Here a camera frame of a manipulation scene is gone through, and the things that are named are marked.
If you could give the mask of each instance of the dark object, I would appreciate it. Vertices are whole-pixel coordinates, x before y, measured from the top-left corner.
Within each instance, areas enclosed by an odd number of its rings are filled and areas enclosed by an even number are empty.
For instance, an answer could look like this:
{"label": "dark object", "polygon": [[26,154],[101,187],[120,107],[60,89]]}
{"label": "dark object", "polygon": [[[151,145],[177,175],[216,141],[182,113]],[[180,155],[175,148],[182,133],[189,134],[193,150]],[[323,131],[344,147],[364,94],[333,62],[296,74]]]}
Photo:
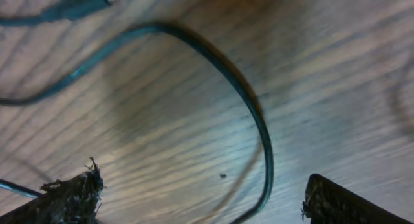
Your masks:
{"label": "dark object", "polygon": [[0,105],[6,106],[25,106],[29,104],[35,104],[36,102],[42,101],[60,91],[64,90],[68,86],[72,85],[81,76],[89,73],[95,65],[106,59],[114,51],[120,48],[126,43],[130,43],[137,37],[143,36],[147,33],[165,33],[176,38],[181,39],[187,43],[194,50],[202,54],[209,62],[211,62],[217,70],[219,70],[224,77],[230,82],[234,89],[239,93],[243,99],[247,108],[250,110],[252,117],[257,125],[259,134],[263,143],[263,151],[265,154],[265,184],[263,187],[262,194],[257,203],[245,212],[242,216],[238,217],[232,223],[242,223],[252,216],[260,212],[266,205],[273,187],[274,179],[274,163],[273,163],[273,150],[272,143],[270,141],[269,133],[257,99],[247,81],[243,78],[237,68],[225,58],[217,49],[211,44],[201,38],[191,30],[184,27],[169,23],[154,23],[149,25],[143,25],[133,30],[124,32],[111,40],[107,45],[103,46],[100,50],[92,54],[87,58],[81,65],[79,65],[71,74],[64,76],[61,80],[56,82],[50,87],[46,87],[43,91],[32,95],[28,98],[12,99],[12,98],[0,98]]}
{"label": "dark object", "polygon": [[412,224],[318,174],[309,177],[303,215],[312,224]]}
{"label": "dark object", "polygon": [[2,224],[95,224],[96,204],[104,182],[98,165],[68,181],[56,181],[41,187],[39,196],[0,217]]}
{"label": "dark object", "polygon": [[0,18],[0,26],[36,26],[45,22],[62,19],[75,21],[100,10],[106,9],[117,0],[60,0],[44,10],[40,15],[28,17]]}
{"label": "dark object", "polygon": [[37,191],[33,191],[29,188],[25,188],[24,186],[17,185],[15,183],[11,183],[5,180],[0,179],[0,188],[7,189],[11,192],[20,194],[25,197],[29,198],[38,198],[39,196],[42,196],[43,194]]}

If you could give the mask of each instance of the wooden table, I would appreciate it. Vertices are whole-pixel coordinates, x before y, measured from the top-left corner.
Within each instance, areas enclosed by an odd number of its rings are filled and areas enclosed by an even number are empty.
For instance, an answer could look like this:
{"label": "wooden table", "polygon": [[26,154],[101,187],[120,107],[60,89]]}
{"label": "wooden table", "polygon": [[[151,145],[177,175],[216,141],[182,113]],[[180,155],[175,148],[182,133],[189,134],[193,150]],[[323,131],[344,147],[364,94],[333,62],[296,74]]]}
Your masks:
{"label": "wooden table", "polygon": [[[0,12],[35,14],[55,1],[0,0]],[[414,0],[125,0],[73,23],[0,28],[0,95],[32,94],[152,20],[205,36],[260,99],[276,178],[250,223],[303,223],[311,173],[414,221]],[[0,178],[33,189],[94,156],[104,223],[228,223],[264,179],[237,93],[165,35],[131,42],[58,96],[0,107],[0,146]],[[0,190],[2,213],[28,200]]]}

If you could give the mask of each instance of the cable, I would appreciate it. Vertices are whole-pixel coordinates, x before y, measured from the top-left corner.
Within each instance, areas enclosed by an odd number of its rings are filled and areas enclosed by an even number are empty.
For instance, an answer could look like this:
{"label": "cable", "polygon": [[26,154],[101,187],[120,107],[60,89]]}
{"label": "cable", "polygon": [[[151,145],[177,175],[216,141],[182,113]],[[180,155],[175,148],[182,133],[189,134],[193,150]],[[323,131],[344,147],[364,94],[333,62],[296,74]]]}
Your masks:
{"label": "cable", "polygon": [[30,27],[62,19],[76,21],[109,8],[118,0],[60,0],[37,16],[0,18],[0,26]]}
{"label": "cable", "polygon": [[[104,5],[102,4],[102,0],[78,0],[78,2],[76,2],[76,0],[64,0],[63,2],[59,2],[57,6],[59,8],[50,8],[48,11],[45,11],[42,15],[40,15],[41,17],[29,17],[22,19],[0,19],[0,25],[37,25],[44,21],[55,21],[63,17],[75,20],[83,18],[90,13],[102,9]],[[221,55],[217,50],[215,50],[212,47],[212,45],[203,40],[196,33],[186,28],[182,28],[169,23],[153,23],[150,25],[143,25],[136,29],[124,32],[119,36],[115,37],[115,39],[111,40],[100,50],[96,51],[92,56],[87,58],[81,65],[75,68],[75,70],[71,74],[64,76],[55,84],[52,84],[51,86],[46,87],[44,90],[27,98],[0,98],[0,105],[27,106],[30,104],[40,102],[52,95],[59,93],[60,91],[64,90],[65,88],[73,84],[77,79],[90,72],[95,67],[95,65],[99,64],[102,60],[106,59],[109,55],[111,55],[122,45],[129,43],[132,40],[144,34],[159,32],[175,36],[176,38],[182,40],[183,42],[187,43],[190,47],[192,47],[194,50],[196,50],[198,53],[202,54],[211,64],[213,64],[217,68],[217,70],[219,70],[224,75],[224,77],[230,82],[234,89],[239,93],[240,97],[247,105],[247,108],[251,112],[252,117],[256,123],[257,129],[259,130],[259,134],[263,143],[263,149],[265,154],[265,183],[262,194],[257,203],[247,212],[245,212],[236,220],[231,222],[231,224],[242,223],[251,218],[252,216],[256,215],[265,207],[272,192],[274,180],[272,143],[270,141],[267,126],[261,114],[257,100],[253,94],[249,93],[248,84],[246,83],[245,79],[236,71],[236,68],[231,64],[231,62],[226,60],[223,55]]]}
{"label": "cable", "polygon": [[5,180],[0,179],[0,188],[12,191],[14,193],[20,194],[25,197],[29,198],[38,198],[39,196],[42,196],[43,194],[34,190],[31,190],[29,188],[25,188],[24,186],[17,185],[12,182],[8,182]]}

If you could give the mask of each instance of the thin wire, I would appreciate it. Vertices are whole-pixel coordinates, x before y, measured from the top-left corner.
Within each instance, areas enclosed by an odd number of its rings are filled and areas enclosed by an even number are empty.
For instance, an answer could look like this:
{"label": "thin wire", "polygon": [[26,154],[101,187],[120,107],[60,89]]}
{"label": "thin wire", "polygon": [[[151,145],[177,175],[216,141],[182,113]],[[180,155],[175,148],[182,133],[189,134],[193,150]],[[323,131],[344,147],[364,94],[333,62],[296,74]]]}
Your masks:
{"label": "thin wire", "polygon": [[31,190],[29,188],[25,188],[24,186],[20,186],[20,185],[17,185],[15,183],[5,181],[5,180],[2,180],[2,179],[0,179],[0,188],[7,189],[11,192],[20,194],[20,195],[25,196],[25,197],[33,198],[33,199],[38,198],[39,196],[43,195],[40,192]]}
{"label": "thin wire", "polygon": [[224,77],[230,82],[234,89],[239,93],[240,97],[247,105],[247,108],[250,110],[252,117],[257,125],[257,129],[259,130],[259,134],[263,143],[263,151],[265,154],[265,183],[262,194],[257,203],[247,212],[245,212],[236,220],[231,222],[231,224],[242,223],[247,219],[251,218],[252,216],[256,215],[261,210],[263,210],[272,192],[274,180],[272,143],[270,141],[267,126],[261,114],[257,100],[255,96],[252,94],[252,92],[248,91],[250,87],[245,82],[245,79],[239,74],[238,71],[235,70],[234,65],[232,65],[231,62],[229,62],[223,55],[221,55],[221,53],[218,52],[218,50],[216,50],[207,41],[202,39],[199,35],[197,35],[191,30],[169,23],[153,23],[150,25],[144,25],[135,28],[128,32],[124,32],[117,36],[115,39],[111,40],[100,50],[96,51],[92,56],[87,58],[81,65],[75,68],[75,70],[71,74],[64,76],[55,84],[27,98],[0,98],[0,105],[26,106],[42,101],[52,95],[55,95],[56,93],[59,93],[66,87],[73,84],[77,79],[90,72],[95,67],[95,65],[99,64],[102,60],[106,59],[109,55],[111,55],[122,45],[129,43],[137,37],[143,36],[144,34],[160,32],[181,39],[194,50],[202,54],[211,64],[213,64],[217,68],[217,70],[219,70],[224,75]]}

